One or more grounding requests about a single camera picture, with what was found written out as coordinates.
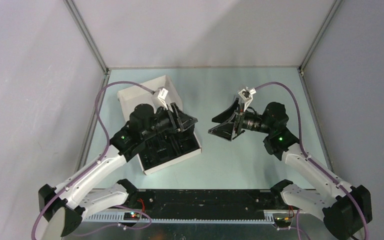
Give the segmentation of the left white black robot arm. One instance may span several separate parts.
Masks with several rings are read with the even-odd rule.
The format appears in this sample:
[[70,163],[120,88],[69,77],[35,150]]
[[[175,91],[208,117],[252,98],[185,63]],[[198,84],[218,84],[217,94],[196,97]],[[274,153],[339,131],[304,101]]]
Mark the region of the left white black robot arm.
[[107,139],[103,153],[64,182],[43,185],[38,191],[40,218],[48,222],[43,239],[57,240],[73,233],[90,215],[110,207],[133,208],[138,202],[137,189],[127,179],[92,192],[106,176],[146,150],[146,143],[162,134],[178,136],[193,132],[198,119],[183,112],[176,103],[154,109],[137,105],[126,124]]

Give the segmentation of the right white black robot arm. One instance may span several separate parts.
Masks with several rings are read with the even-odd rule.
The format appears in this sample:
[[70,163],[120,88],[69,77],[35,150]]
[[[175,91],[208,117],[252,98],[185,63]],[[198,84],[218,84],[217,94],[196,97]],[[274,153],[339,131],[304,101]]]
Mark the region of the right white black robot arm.
[[315,159],[287,128],[289,116],[278,102],[270,102],[263,113],[246,108],[236,98],[232,105],[211,120],[216,126],[208,133],[232,141],[245,131],[266,134],[264,147],[269,155],[295,169],[315,191],[300,188],[284,179],[271,187],[271,204],[277,209],[297,207],[321,220],[338,240],[353,239],[373,219],[371,193],[363,185],[353,186]]

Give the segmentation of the white box with black tray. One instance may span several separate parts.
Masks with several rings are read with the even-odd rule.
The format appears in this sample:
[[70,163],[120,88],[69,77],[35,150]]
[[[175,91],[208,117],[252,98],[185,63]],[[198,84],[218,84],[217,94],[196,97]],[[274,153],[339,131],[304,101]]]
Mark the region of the white box with black tray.
[[[157,110],[153,104],[152,95],[159,87],[168,90],[165,99],[168,107],[171,103],[176,103],[183,110],[183,101],[171,78],[164,75],[117,92],[117,98],[127,122],[129,122],[130,113],[137,105],[149,104]],[[157,132],[144,142],[144,150],[138,154],[138,159],[143,173],[150,175],[201,153],[202,146],[195,134],[194,126],[185,132]]]

